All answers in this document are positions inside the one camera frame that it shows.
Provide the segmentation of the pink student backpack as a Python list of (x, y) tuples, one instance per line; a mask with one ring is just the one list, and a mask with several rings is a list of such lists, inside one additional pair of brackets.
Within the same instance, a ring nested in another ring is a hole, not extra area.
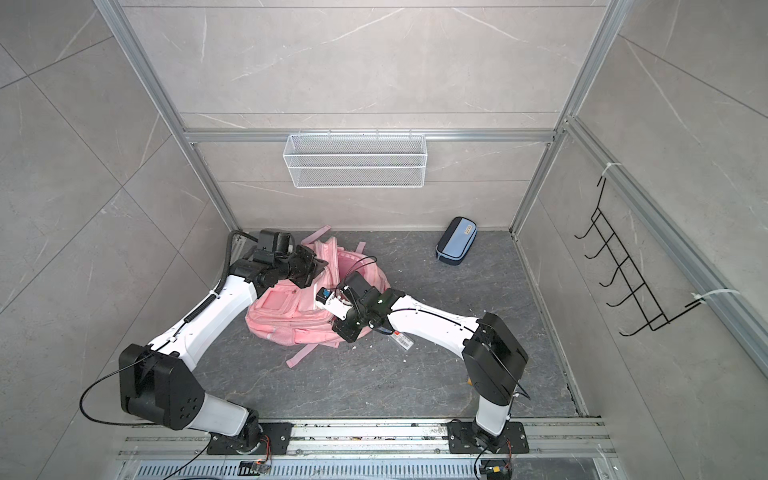
[(353, 250), (339, 246), (334, 237), (323, 242), (321, 237), (330, 230), (331, 227), (326, 225), (301, 241), (319, 259), (327, 262), (324, 271), (312, 284), (301, 289), (289, 280), (281, 280), (256, 300), (245, 315), (248, 329), (257, 337), (283, 346), (302, 347), (286, 361), (290, 368), (317, 346), (336, 348), (342, 342), (342, 338), (332, 330), (333, 315), (315, 305), (315, 295), (320, 288), (337, 287), (353, 271), (380, 291), (390, 287), (383, 270), (372, 258), (364, 255), (364, 241)]

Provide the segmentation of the blue pencil case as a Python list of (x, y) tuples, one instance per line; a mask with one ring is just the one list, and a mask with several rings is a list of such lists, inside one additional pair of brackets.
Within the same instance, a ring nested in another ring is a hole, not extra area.
[(435, 247), (437, 260), (452, 266), (460, 265), (477, 235), (477, 224), (462, 216), (451, 220)]

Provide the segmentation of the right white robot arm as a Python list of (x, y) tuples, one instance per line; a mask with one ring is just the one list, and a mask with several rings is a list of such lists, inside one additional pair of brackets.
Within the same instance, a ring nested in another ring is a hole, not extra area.
[(415, 335), (463, 360), (479, 395), (473, 428), (486, 443), (502, 436), (515, 396), (527, 394), (519, 382), (529, 356), (493, 313), (477, 318), (442, 311), (394, 288), (380, 291), (357, 272), (339, 289), (320, 289), (315, 303), (333, 315), (332, 330), (348, 343), (368, 327), (384, 335)]

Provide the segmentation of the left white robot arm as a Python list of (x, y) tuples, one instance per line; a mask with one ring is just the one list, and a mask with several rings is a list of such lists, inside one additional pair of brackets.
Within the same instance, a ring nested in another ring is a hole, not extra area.
[(289, 232), (230, 232), (220, 279), (207, 296), (148, 344), (121, 352), (122, 410), (176, 431), (207, 432), (245, 447), (257, 443), (257, 412), (207, 393), (193, 372), (213, 341), (269, 288), (281, 280), (308, 288), (326, 265)]

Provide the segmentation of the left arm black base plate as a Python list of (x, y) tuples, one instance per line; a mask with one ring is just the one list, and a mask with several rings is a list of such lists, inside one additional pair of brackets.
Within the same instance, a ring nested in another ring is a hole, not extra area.
[(293, 424), (290, 422), (252, 423), (244, 426), (237, 436), (213, 434), (208, 455), (285, 455), (288, 451)]

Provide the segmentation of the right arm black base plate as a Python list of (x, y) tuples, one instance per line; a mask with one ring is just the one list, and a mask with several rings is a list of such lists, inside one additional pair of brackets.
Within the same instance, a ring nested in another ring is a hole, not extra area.
[(511, 453), (527, 454), (530, 447), (524, 426), (520, 422), (505, 423), (504, 429), (498, 436), (493, 436), (481, 429), (474, 421), (453, 419), (445, 424), (449, 451), (452, 454), (479, 453)]

